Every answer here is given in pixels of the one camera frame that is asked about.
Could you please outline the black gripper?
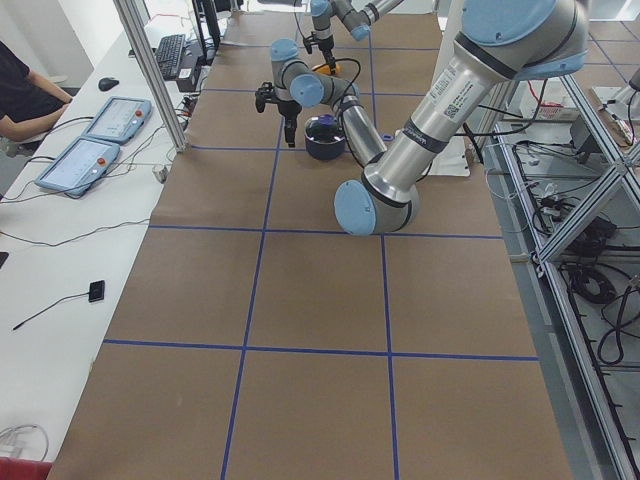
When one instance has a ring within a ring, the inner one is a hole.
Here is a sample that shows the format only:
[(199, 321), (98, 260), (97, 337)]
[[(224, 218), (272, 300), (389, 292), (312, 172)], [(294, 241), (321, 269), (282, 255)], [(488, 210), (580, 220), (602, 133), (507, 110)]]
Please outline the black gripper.
[(337, 72), (337, 63), (333, 55), (334, 39), (332, 34), (321, 34), (319, 32), (312, 31), (309, 36), (303, 38), (303, 45), (308, 54), (311, 54), (313, 47), (317, 46), (322, 53), (324, 60), (327, 61), (329, 72)]
[(284, 138), (289, 148), (296, 146), (297, 118), (302, 111), (302, 106), (295, 100), (280, 100), (278, 111), (284, 117)]

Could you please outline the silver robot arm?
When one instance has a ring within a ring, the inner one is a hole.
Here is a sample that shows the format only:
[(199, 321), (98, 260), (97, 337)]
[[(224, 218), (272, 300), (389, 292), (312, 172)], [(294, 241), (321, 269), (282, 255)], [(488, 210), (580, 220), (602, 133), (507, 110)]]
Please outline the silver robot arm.
[(401, 3), (402, 0), (368, 1), (360, 10), (357, 10), (352, 2), (347, 0), (310, 1), (312, 29), (308, 35), (303, 33), (300, 35), (308, 54), (311, 54), (313, 47), (317, 46), (324, 57), (324, 63), (314, 67), (313, 70), (331, 76), (337, 76), (341, 71), (338, 60), (333, 55), (335, 47), (331, 29), (333, 17), (340, 20), (356, 41), (361, 41), (370, 35), (371, 26), (375, 22)]
[(273, 80), (257, 91), (256, 108), (276, 104), (292, 143), (301, 109), (329, 106), (363, 168), (360, 178), (338, 187), (336, 220), (356, 236), (398, 231), (419, 210), (417, 182), (495, 85), (560, 77), (582, 68), (589, 10), (587, 1), (464, 2), (448, 65), (390, 145), (368, 118), (355, 87), (313, 71), (288, 38), (270, 47)]

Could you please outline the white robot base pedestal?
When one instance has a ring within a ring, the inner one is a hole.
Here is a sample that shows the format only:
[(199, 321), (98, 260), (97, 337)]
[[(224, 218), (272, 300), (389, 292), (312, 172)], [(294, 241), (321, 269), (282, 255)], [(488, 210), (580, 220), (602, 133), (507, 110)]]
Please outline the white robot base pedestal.
[[(434, 69), (433, 84), (436, 83), (440, 74), (448, 66), (453, 57), (453, 41), (461, 27), (463, 5), (463, 0), (453, 0), (450, 2), (443, 38)], [(466, 152), (467, 143), (465, 138), (453, 137), (447, 147), (432, 162), (429, 175), (469, 176), (470, 167)]]

